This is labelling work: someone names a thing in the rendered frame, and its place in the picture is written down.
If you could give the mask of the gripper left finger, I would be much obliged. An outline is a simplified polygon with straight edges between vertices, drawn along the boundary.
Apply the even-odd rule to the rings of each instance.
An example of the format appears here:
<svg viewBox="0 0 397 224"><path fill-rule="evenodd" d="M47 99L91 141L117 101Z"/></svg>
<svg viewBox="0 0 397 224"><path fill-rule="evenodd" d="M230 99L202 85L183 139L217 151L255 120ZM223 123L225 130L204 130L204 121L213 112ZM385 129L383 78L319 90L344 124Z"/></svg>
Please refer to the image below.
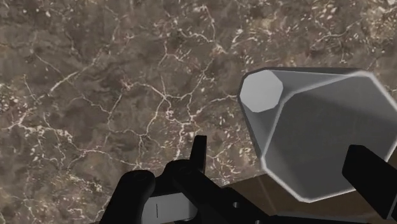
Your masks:
<svg viewBox="0 0 397 224"><path fill-rule="evenodd" d="M232 198L204 174L206 151L206 136L195 136L190 157L160 176L123 174L99 224L236 224Z"/></svg>

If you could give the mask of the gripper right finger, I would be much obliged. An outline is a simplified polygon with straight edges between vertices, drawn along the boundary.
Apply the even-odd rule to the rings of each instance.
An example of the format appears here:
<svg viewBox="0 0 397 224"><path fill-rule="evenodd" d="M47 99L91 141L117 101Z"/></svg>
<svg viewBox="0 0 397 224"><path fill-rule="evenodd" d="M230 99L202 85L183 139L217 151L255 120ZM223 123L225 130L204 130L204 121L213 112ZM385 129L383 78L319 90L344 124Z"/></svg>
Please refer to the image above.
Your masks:
<svg viewBox="0 0 397 224"><path fill-rule="evenodd" d="M343 177L385 220L397 221L397 169L362 145L350 145Z"/></svg>

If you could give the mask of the grey angular cup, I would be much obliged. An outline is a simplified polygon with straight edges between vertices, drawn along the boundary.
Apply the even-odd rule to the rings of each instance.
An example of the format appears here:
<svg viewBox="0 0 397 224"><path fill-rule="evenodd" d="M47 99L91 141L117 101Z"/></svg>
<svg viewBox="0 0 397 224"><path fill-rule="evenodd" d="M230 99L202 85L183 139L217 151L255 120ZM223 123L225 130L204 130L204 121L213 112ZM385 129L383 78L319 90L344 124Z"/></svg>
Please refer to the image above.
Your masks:
<svg viewBox="0 0 397 224"><path fill-rule="evenodd" d="M363 69L264 67L242 77L238 101L261 169L300 202L354 190L350 145L384 160L397 147L397 100Z"/></svg>

